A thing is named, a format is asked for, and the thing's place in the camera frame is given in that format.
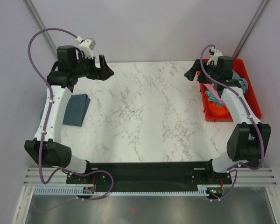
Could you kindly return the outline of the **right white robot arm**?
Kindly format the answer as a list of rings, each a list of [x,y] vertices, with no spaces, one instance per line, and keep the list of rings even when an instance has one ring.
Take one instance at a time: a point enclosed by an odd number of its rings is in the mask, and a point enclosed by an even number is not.
[[[211,184],[221,179],[221,173],[236,167],[260,169],[271,134],[270,125],[261,123],[255,116],[244,97],[241,83],[233,78],[233,65],[234,60],[229,56],[219,56],[216,62],[196,59],[184,74],[189,81],[197,76],[198,82],[213,84],[235,124],[226,152],[212,159],[212,167],[204,172],[205,180]]]

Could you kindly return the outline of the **dark blue-grey t shirt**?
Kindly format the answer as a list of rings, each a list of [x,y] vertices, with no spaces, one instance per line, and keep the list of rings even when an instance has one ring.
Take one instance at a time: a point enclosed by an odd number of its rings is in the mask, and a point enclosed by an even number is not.
[[[71,95],[63,117],[62,125],[81,127],[91,99],[84,94]]]

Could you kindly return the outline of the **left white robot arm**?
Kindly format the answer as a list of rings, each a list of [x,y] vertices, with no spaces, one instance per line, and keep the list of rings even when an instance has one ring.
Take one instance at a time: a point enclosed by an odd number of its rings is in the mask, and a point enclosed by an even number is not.
[[[66,107],[80,78],[105,81],[114,75],[104,55],[99,55],[100,67],[95,59],[86,56],[84,49],[60,46],[57,61],[46,78],[49,84],[47,99],[39,128],[24,148],[33,161],[43,167],[58,167],[77,173],[77,179],[89,183],[93,172],[86,168],[87,161],[73,155],[70,147],[61,144],[61,129]]]

